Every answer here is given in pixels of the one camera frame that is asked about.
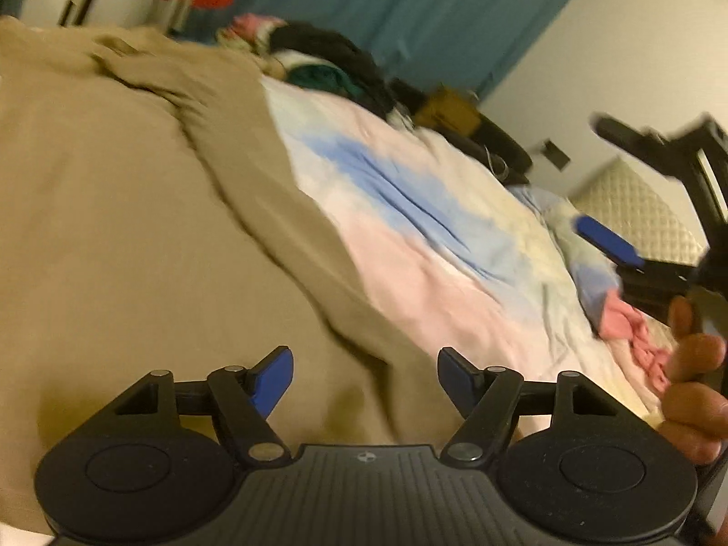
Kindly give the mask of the person right hand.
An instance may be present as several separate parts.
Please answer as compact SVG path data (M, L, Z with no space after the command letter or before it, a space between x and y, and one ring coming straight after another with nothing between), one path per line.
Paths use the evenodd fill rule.
M718 459L727 440L727 400L700 378L723 364L726 343L696 332L691 303L683 297L671 302L669 327L677 346L665 366L670 384L657 430L692 464L706 466Z

